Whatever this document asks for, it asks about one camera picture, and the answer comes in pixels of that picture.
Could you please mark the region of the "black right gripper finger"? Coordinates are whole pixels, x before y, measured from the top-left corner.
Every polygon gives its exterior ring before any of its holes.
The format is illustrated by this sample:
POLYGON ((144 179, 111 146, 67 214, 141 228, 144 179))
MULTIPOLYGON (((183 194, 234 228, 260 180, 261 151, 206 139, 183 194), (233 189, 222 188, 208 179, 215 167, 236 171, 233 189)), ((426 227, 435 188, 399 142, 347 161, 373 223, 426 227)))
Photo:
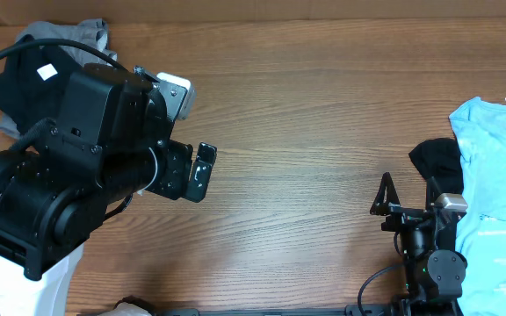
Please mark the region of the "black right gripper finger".
POLYGON ((389 172, 382 175, 379 190, 372 203, 371 215, 387 216, 394 210, 401 208, 401 202, 394 187, 393 179, 389 172))
POLYGON ((442 195, 439 182, 432 176, 426 180, 426 206, 434 206, 438 197, 442 195))

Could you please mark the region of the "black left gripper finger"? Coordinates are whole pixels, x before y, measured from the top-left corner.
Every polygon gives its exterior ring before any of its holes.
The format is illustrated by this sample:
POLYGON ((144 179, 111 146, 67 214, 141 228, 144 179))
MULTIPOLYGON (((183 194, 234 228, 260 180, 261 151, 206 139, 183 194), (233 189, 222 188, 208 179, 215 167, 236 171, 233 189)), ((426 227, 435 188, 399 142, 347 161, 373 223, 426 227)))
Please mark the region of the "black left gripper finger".
POLYGON ((206 197, 212 169, 213 166, 207 162, 196 160, 193 163, 190 178, 184 192, 184 199, 199 203, 206 197))
POLYGON ((217 158, 217 147, 201 142, 199 144, 196 158, 198 161, 204 162, 212 167, 217 158))

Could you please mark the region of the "black t-shirt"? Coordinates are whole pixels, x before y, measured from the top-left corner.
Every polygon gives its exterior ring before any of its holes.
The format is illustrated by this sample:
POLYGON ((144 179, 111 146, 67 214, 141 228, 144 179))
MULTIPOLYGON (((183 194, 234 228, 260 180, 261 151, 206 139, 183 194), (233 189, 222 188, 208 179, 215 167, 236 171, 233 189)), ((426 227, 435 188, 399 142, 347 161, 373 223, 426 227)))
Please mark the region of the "black t-shirt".
POLYGON ((56 118, 71 74, 81 66, 58 46, 29 48, 6 59, 0 74, 0 110, 20 136, 44 118, 56 118))

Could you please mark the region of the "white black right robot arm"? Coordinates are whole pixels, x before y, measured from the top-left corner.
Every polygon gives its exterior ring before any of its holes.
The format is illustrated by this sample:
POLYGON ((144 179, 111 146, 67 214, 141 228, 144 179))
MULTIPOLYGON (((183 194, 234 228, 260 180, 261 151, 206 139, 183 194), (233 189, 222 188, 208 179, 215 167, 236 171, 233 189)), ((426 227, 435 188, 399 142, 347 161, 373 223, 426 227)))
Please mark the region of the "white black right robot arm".
POLYGON ((389 173, 381 177, 370 213, 384 219, 381 229, 394 233, 394 247, 401 262, 370 276, 358 292, 358 309, 366 314, 362 295, 366 286, 391 270, 402 268, 406 293, 395 295, 378 307, 381 315, 458 316, 458 298, 466 277, 467 260, 455 250, 456 228, 466 215, 467 202, 456 193, 442 192, 433 177, 426 180, 426 206, 407 208, 389 173))

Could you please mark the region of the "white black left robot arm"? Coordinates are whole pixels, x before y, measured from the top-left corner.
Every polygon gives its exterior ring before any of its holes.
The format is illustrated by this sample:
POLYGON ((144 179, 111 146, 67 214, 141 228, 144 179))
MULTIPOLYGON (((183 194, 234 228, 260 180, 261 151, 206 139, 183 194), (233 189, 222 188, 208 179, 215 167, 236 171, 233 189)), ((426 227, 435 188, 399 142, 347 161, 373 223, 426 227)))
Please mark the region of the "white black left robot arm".
POLYGON ((192 83, 88 64, 61 108, 0 152, 0 315, 62 315, 90 235, 135 194, 198 203, 217 150, 174 141, 192 83))

